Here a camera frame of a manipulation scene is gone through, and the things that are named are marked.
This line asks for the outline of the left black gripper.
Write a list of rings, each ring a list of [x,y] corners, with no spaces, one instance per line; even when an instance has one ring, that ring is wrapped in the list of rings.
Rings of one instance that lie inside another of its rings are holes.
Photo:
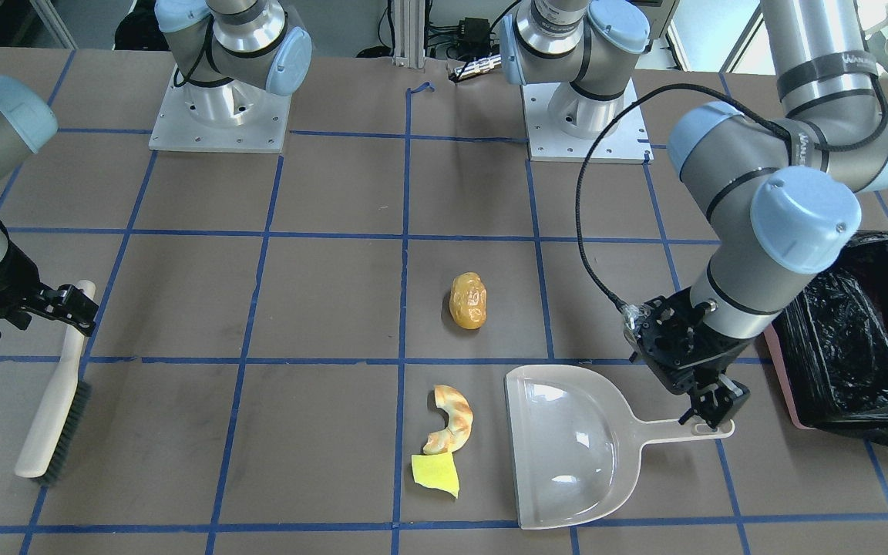
[[[745,340],[705,324],[705,316],[715,310],[713,301],[694,304],[688,295],[623,306],[624,337],[634,350],[632,358],[644,361],[670,393],[691,395],[680,425],[700,419],[718,429],[732,422],[750,397],[748,386],[726,375]]]

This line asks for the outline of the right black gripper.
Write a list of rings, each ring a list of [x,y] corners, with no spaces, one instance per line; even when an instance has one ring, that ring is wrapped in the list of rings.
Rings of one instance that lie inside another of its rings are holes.
[[[25,330],[36,315],[91,337],[96,330],[96,313],[98,305],[84,289],[73,284],[47,288],[40,281],[35,263],[18,247],[8,248],[0,263],[0,319]]]

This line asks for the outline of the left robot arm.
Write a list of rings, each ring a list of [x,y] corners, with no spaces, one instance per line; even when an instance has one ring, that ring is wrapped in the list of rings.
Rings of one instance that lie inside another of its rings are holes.
[[[634,357],[717,429],[749,397],[726,368],[861,224],[857,194],[888,187],[888,102],[853,1],[762,1],[782,119],[702,88],[712,101],[675,124],[667,152],[719,236],[702,275],[631,304],[602,287]]]

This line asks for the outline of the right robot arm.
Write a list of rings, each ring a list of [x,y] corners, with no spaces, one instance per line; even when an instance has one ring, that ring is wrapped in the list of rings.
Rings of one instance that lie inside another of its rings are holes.
[[[311,36],[278,1],[156,1],[156,25],[201,126],[235,126],[262,98],[289,97],[305,80]],[[0,180],[59,131],[52,108],[24,83],[0,75]],[[36,316],[83,337],[99,307],[84,288],[51,288],[0,221],[0,319],[25,330]]]

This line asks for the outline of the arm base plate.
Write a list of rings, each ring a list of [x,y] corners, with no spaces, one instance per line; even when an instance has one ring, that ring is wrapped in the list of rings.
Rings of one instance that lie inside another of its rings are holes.
[[[581,162],[607,124],[637,99],[632,81],[610,101],[581,97],[568,83],[521,87],[530,158],[536,162]],[[592,163],[639,164],[653,160],[641,109],[614,124],[591,155]]]
[[[217,87],[170,77],[149,147],[155,151],[281,154],[292,91],[283,95],[233,81]]]

